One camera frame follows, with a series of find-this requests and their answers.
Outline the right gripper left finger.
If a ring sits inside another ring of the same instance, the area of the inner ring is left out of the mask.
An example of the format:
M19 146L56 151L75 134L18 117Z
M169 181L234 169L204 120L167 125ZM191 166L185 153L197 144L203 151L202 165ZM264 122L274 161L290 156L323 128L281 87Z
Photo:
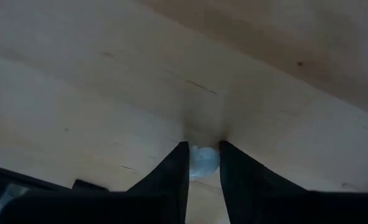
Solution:
M143 179L127 190L130 194L158 199L159 211L173 224L185 224L189 192L189 143L182 141Z

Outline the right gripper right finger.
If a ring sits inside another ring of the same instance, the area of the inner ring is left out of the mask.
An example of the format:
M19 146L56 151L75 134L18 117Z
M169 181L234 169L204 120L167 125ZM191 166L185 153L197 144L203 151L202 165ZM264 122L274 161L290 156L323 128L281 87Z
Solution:
M220 183L231 224L256 223L268 196L307 192L228 141L219 142L219 155Z

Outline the small white plastic ghost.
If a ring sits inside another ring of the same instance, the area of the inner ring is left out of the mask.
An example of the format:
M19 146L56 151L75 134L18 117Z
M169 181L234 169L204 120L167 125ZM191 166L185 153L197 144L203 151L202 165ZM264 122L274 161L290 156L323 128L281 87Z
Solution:
M220 156L212 147L193 146L190 149L189 179L196 180L212 175L220 165Z

